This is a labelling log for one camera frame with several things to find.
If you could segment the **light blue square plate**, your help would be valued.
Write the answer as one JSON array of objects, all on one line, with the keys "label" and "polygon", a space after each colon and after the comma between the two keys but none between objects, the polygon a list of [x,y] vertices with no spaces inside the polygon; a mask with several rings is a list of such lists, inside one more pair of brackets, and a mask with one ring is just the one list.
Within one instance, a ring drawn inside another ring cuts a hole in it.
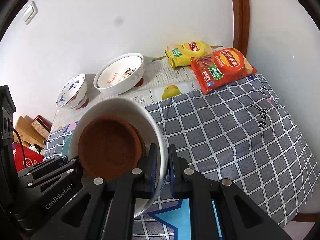
[{"label": "light blue square plate", "polygon": [[73,135],[73,131],[70,131],[67,135],[64,136],[63,147],[61,151],[61,155],[63,157],[68,156],[69,154],[69,146],[71,143],[72,135]]}]

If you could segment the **brown small bowl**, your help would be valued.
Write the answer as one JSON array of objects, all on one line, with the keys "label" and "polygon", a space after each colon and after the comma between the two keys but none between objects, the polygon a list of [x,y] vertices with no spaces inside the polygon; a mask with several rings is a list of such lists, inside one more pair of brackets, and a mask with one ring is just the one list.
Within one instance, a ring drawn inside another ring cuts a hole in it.
[{"label": "brown small bowl", "polygon": [[84,170],[92,177],[101,177],[106,181],[116,179],[137,166],[139,159],[122,158],[106,148],[103,135],[92,120],[83,130],[78,142],[78,155]]},{"label": "brown small bowl", "polygon": [[139,159],[144,156],[144,140],[135,126],[127,120],[114,115],[102,115],[95,121],[103,135],[102,142],[109,151],[119,153],[122,158]]}]

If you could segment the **plain white bowl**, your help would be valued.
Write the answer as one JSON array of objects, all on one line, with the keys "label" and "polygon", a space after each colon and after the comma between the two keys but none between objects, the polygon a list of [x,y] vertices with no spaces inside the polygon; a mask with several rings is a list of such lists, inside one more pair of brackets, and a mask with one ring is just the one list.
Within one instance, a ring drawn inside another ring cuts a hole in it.
[{"label": "plain white bowl", "polygon": [[164,135],[147,109],[134,100],[121,97],[110,98],[96,103],[87,110],[76,125],[71,136],[68,158],[72,159],[78,155],[78,142],[85,127],[94,120],[94,118],[107,114],[123,118],[132,124],[142,136],[147,150],[150,149],[152,143],[157,145],[155,196],[151,199],[138,198],[136,200],[135,217],[138,217],[146,212],[156,201],[168,174],[169,154]]}]

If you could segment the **red paper bag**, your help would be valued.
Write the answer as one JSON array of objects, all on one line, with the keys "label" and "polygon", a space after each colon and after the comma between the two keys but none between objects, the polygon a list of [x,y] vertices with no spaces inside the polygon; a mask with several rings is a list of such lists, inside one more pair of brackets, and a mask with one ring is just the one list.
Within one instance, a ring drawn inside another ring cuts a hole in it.
[{"label": "red paper bag", "polygon": [[21,146],[19,143],[13,143],[12,150],[17,171],[43,161],[43,155]]}]

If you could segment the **wooden furniture piece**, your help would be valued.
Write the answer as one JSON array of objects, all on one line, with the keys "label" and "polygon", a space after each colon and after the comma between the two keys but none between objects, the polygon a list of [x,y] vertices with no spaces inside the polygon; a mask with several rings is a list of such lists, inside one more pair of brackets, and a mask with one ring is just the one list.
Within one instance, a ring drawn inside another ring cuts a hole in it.
[{"label": "wooden furniture piece", "polygon": [[17,119],[15,129],[20,136],[22,144],[26,147],[37,145],[44,148],[45,139],[33,128],[31,121],[32,119],[27,116],[19,116]]}]

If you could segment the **patterned red box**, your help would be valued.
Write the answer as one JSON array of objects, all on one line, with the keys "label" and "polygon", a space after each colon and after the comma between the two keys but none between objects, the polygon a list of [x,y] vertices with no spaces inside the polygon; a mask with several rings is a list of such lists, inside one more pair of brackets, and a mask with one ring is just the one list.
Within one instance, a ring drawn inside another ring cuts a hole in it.
[{"label": "patterned red box", "polygon": [[52,128],[52,123],[46,118],[38,115],[32,122],[31,126],[39,133],[44,139],[48,139]]}]

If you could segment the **blue crane pattern bowl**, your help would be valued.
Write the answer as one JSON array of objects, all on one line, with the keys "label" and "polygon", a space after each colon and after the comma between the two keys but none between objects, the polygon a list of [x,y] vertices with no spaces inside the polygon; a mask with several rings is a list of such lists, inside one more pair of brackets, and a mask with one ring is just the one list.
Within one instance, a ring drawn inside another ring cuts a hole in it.
[{"label": "blue crane pattern bowl", "polygon": [[87,100],[87,82],[84,73],[72,77],[63,87],[56,100],[57,108],[79,109]]}]

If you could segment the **grey checkered tablecloth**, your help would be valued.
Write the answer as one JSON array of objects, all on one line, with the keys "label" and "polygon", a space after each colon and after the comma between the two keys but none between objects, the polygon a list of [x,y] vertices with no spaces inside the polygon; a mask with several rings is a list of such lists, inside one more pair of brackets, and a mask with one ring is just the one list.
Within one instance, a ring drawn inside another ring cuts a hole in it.
[{"label": "grey checkered tablecloth", "polygon": [[299,213],[319,183],[319,166],[299,128],[262,75],[202,94],[195,81],[135,88],[125,97],[144,106],[167,144],[211,180],[229,178],[279,226]]}]

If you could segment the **large white outer bowl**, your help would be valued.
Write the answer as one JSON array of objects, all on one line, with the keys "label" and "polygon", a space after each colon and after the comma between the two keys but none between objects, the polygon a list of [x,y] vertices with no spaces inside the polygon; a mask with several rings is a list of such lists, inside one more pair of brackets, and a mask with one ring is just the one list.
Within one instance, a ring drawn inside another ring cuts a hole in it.
[{"label": "large white outer bowl", "polygon": [[145,71],[140,53],[127,53],[108,62],[93,80],[93,86],[108,96],[119,95],[135,87]]}]

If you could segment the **lemon print inner bowl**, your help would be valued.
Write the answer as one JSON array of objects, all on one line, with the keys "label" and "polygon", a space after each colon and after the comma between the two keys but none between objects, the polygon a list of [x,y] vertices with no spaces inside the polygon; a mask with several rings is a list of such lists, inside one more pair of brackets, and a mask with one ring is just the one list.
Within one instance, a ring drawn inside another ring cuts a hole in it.
[{"label": "lemon print inner bowl", "polygon": [[120,83],[131,76],[141,65],[142,59],[138,56],[127,56],[118,59],[107,66],[99,75],[97,85],[99,88],[107,88]]}]

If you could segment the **red chips bag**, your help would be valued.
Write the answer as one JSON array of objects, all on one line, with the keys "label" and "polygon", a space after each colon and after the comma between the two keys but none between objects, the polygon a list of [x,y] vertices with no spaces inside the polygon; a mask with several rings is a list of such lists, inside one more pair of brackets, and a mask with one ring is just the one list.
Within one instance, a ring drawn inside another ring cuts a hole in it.
[{"label": "red chips bag", "polygon": [[245,56],[235,48],[222,48],[202,57],[192,57],[190,63],[204,95],[257,73]]}]

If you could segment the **yellow chips bag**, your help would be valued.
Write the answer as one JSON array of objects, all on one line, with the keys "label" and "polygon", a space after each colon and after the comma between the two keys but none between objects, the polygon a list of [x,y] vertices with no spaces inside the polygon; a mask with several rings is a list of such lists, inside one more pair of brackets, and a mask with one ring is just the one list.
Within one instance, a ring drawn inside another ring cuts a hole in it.
[{"label": "yellow chips bag", "polygon": [[192,41],[182,44],[167,46],[165,55],[173,69],[190,65],[192,57],[202,57],[213,52],[210,45],[203,41]]}]

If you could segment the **white wall switch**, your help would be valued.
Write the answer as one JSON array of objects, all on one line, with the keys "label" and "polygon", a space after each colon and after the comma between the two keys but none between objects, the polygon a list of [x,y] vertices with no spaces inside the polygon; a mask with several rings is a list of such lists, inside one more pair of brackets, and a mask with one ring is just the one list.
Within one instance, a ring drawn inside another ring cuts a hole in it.
[{"label": "white wall switch", "polygon": [[31,1],[26,9],[23,11],[22,20],[23,22],[28,25],[31,20],[36,16],[38,13],[38,8],[34,1]]}]

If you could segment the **brown wooden door frame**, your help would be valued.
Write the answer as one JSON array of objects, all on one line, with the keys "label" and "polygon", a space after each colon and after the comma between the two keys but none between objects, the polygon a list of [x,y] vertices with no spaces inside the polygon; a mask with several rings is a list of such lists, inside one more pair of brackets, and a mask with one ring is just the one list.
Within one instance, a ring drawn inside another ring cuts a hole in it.
[{"label": "brown wooden door frame", "polygon": [[247,55],[250,6],[249,0],[232,0],[233,2],[233,47]]}]

